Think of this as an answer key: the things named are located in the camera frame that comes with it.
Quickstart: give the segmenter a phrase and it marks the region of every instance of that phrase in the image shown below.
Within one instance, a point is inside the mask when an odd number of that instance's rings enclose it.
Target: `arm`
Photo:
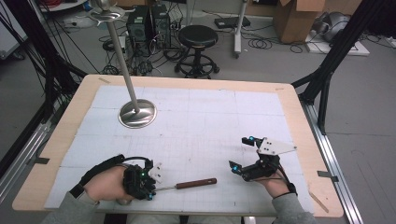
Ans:
[[[41,224],[90,223],[99,201],[132,200],[134,197],[126,194],[122,186],[124,170],[125,167],[115,166],[94,176],[84,186],[86,195],[79,199],[67,192],[59,209],[49,213]]]
[[[265,186],[273,197],[273,206],[277,212],[274,224],[317,223],[312,214],[305,212],[297,199],[297,195],[290,193],[283,175],[276,172],[268,179],[257,180]]]

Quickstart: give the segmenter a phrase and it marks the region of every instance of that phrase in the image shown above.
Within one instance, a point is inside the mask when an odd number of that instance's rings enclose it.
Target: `cardboard box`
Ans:
[[[275,6],[254,4],[253,0],[248,0],[245,14],[251,16],[273,17],[275,14],[275,8]]]
[[[304,43],[325,0],[279,0],[273,19],[282,43]]]

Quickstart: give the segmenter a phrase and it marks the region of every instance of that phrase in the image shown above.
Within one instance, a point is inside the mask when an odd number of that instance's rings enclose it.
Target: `electronic device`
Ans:
[[[153,5],[151,7],[151,15],[157,47],[159,49],[170,49],[170,18],[166,5]]]
[[[327,42],[332,43],[341,34],[349,22],[349,17],[341,12],[324,12],[316,18],[312,30],[321,35]]]
[[[145,167],[139,165],[127,165],[124,171],[124,178],[122,184],[127,194],[134,196],[138,200],[147,199],[152,200],[155,195],[155,183],[161,183],[160,165],[153,166],[153,162],[144,157],[130,157],[124,159],[130,160],[143,160]]]
[[[165,2],[173,2],[173,3],[181,3],[181,4],[187,4],[187,0],[163,0]]]
[[[225,28],[235,28],[238,26],[239,17],[230,17],[230,18],[221,18],[215,19],[215,24],[219,29]],[[242,20],[242,26],[247,27],[250,25],[250,21],[248,18],[244,17]]]
[[[149,53],[149,42],[153,38],[151,17],[148,6],[134,6],[126,22],[134,56],[146,56]]]
[[[254,147],[256,145],[257,154],[259,159],[246,167],[242,165],[229,161],[231,171],[242,176],[245,181],[257,180],[261,177],[269,177],[279,171],[284,176],[284,180],[290,192],[297,194],[297,190],[292,183],[289,182],[286,173],[284,172],[282,166],[280,165],[279,154],[294,151],[297,147],[287,144],[284,142],[276,141],[274,139],[268,139],[264,137],[263,139],[255,138],[250,136],[249,138],[242,138],[242,143]]]

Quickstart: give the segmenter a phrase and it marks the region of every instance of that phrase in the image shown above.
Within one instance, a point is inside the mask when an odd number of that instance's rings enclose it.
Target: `hand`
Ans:
[[[131,201],[134,197],[127,194],[122,185],[125,169],[126,168],[123,166],[114,166],[94,176],[84,186],[88,196],[96,202],[100,200],[112,201],[117,199]]]
[[[256,181],[265,186],[271,197],[276,198],[290,192],[283,178],[283,175],[276,171],[268,178],[259,178]]]

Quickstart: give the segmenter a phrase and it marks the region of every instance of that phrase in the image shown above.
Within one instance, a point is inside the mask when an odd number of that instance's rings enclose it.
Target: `wooden screwdriver handle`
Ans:
[[[212,184],[216,184],[216,183],[218,183],[218,180],[216,178],[195,180],[195,181],[191,181],[191,182],[178,183],[178,184],[176,184],[176,189],[194,188],[194,187],[200,187],[200,186],[205,186],[205,185],[212,185]]]

